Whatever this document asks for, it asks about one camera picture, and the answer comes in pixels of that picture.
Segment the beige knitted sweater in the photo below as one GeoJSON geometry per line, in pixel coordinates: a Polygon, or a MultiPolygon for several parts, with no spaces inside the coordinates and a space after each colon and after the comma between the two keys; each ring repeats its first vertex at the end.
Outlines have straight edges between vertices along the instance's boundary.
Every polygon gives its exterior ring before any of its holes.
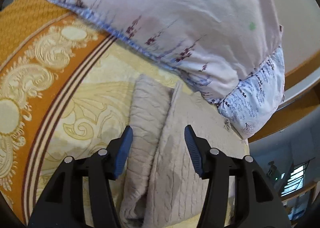
{"type": "Polygon", "coordinates": [[[186,227],[202,210],[208,182],[195,173],[184,140],[191,125],[195,134],[226,155],[249,153],[242,139],[216,108],[182,83],[166,87],[141,75],[130,109],[133,141],[127,159],[119,217],[124,227],[186,227]]]}

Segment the blue floral pillow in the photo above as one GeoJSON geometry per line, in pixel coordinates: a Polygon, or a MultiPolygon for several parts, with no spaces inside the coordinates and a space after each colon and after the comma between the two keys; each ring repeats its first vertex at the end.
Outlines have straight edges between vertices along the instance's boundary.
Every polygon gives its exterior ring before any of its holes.
{"type": "Polygon", "coordinates": [[[284,87],[284,55],[279,46],[256,72],[239,82],[217,110],[243,139],[250,138],[275,113],[283,100],[284,87]]]}

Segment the yellow floral bedspread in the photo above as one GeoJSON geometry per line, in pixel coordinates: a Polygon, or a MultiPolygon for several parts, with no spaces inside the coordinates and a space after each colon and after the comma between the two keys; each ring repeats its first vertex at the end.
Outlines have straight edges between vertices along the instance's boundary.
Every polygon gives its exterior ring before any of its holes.
{"type": "MultiPolygon", "coordinates": [[[[1,64],[1,192],[19,220],[28,222],[65,156],[89,157],[130,125],[141,75],[169,88],[182,83],[69,14],[33,32],[1,64]]],[[[111,182],[118,214],[126,170],[127,162],[111,182]]]]}

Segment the pink floral pillow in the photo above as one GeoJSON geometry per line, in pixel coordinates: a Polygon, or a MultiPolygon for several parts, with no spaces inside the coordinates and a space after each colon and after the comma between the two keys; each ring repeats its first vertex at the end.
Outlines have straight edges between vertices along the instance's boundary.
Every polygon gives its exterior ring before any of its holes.
{"type": "Polygon", "coordinates": [[[273,0],[48,0],[173,70],[210,101],[281,50],[273,0]]]}

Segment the orange circle-patterned blanket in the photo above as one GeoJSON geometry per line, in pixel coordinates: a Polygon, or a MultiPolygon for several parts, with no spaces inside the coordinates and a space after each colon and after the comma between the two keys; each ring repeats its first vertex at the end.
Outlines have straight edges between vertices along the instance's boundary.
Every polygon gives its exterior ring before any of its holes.
{"type": "Polygon", "coordinates": [[[14,0],[1,11],[1,63],[33,32],[68,13],[47,0],[14,0]]]}

